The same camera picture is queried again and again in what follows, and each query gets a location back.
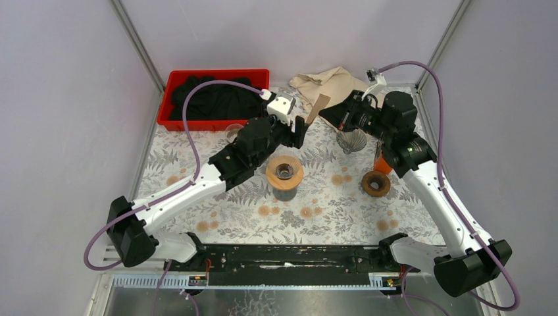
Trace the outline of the clear glass dripper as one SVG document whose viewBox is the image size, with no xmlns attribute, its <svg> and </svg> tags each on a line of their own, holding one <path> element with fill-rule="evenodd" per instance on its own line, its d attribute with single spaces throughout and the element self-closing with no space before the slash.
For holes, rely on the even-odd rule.
<svg viewBox="0 0 558 316">
<path fill-rule="evenodd" d="M 289 180 L 302 169 L 302 164 L 294 156 L 281 155 L 271 160 L 270 167 L 273 176 L 280 180 Z"/>
</svg>

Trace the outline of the brown paper coffee filter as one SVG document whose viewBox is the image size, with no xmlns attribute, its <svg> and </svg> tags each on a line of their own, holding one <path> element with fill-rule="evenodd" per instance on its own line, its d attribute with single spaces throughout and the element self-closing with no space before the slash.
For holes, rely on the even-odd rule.
<svg viewBox="0 0 558 316">
<path fill-rule="evenodd" d="M 321 110 L 325 109 L 330 102 L 330 97 L 327 95 L 319 94 L 315 104 L 312 106 L 311 112 L 309 113 L 305 125 L 310 126 L 318 117 Z"/>
</svg>

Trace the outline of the light wooden ring holder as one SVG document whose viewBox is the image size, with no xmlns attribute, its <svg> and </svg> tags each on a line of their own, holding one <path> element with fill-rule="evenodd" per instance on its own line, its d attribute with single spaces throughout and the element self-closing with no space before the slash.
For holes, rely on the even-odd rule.
<svg viewBox="0 0 558 316">
<path fill-rule="evenodd" d="M 281 179 L 276 175 L 276 170 L 280 165 L 287 165 L 293 169 L 293 174 L 288 179 Z M 304 171 L 301 161 L 294 156 L 281 155 L 273 157 L 267 164 L 265 176 L 268 183 L 280 191 L 289 191 L 297 188 L 303 179 Z"/>
</svg>

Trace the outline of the orange coffee filter box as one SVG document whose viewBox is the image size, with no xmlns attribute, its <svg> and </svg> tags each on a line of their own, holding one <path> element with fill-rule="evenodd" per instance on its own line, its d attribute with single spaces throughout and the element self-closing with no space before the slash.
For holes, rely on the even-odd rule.
<svg viewBox="0 0 558 316">
<path fill-rule="evenodd" d="M 382 141 L 378 140 L 376 144 L 375 154 L 374 154 L 374 164 L 373 170 L 381 172 L 383 174 L 390 174 L 392 172 L 392 168 L 388 165 L 385 158 L 382 155 Z"/>
</svg>

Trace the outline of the glass coffee carafe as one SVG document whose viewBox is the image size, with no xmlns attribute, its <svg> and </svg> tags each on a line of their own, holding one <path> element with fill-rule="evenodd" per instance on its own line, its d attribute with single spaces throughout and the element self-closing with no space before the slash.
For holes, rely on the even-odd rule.
<svg viewBox="0 0 558 316">
<path fill-rule="evenodd" d="M 279 201 L 291 201 L 297 195 L 297 186 L 290 189 L 273 187 L 273 196 Z"/>
</svg>

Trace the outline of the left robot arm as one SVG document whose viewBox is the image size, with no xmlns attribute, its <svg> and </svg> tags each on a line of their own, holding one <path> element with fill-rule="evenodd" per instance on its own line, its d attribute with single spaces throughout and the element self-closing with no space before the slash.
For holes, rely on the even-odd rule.
<svg viewBox="0 0 558 316">
<path fill-rule="evenodd" d="M 116 198 L 107 218 L 107 234 L 125 267 L 149 259 L 169 259 L 194 271 L 204 262 L 204 247 L 192 233 L 163 232 L 168 221 L 205 199 L 227 192 L 254 176 L 281 145 L 301 148 L 309 123 L 297 116 L 292 125 L 274 115 L 252 118 L 232 143 L 209 158 L 200 169 L 149 197 Z"/>
</svg>

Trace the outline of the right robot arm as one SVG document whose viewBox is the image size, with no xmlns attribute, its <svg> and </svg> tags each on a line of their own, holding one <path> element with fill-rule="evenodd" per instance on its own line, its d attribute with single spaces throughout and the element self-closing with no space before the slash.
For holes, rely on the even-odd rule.
<svg viewBox="0 0 558 316">
<path fill-rule="evenodd" d="M 490 257 L 506 264 L 512 249 L 506 240 L 495 241 L 460 202 L 438 158 L 415 130 L 417 108 L 408 93 L 390 92 L 382 106 L 354 90 L 341 103 L 319 115 L 343 132 L 356 129 L 382 142 L 382 156 L 425 206 L 445 247 L 439 248 L 398 233 L 380 241 L 379 266 L 394 271 L 409 265 L 433 275 L 442 289 L 456 298 L 493 279 L 500 269 Z"/>
</svg>

